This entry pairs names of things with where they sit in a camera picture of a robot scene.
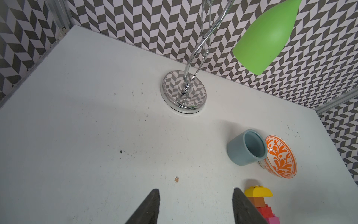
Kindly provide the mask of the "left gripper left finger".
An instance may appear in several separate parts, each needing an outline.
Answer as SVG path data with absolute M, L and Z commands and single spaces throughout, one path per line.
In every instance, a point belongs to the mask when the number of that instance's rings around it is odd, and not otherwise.
M 159 208 L 159 189 L 153 189 L 125 224 L 157 224 Z

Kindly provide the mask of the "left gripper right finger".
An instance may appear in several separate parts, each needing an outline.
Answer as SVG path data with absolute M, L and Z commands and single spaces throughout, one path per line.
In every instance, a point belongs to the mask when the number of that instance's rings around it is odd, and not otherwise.
M 236 224 L 268 223 L 239 188 L 234 189 L 232 206 Z

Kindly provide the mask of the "orange brown lego brick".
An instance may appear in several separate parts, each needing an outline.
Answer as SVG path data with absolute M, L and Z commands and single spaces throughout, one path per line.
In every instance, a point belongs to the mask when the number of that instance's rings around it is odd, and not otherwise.
M 248 197 L 249 201 L 256 207 L 266 207 L 264 197 Z

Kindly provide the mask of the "red lego brick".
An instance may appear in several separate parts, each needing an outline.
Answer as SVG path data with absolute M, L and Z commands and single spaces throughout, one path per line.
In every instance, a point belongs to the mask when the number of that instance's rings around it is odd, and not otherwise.
M 275 214 L 272 212 L 272 208 L 265 204 L 263 207 L 256 207 L 259 213 L 265 218 L 270 219 L 275 217 Z

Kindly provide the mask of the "yellow curved lego brick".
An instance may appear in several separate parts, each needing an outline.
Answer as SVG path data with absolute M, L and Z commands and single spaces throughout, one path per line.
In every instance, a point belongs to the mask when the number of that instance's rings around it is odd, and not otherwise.
M 269 188 L 263 186 L 251 186 L 244 191 L 246 197 L 273 197 Z

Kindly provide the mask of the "pink lego brick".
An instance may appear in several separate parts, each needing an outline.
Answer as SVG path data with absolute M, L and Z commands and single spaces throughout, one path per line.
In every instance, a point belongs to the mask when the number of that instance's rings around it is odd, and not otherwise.
M 279 217 L 276 217 L 275 214 L 273 214 L 272 217 L 265 218 L 268 224 L 280 224 Z

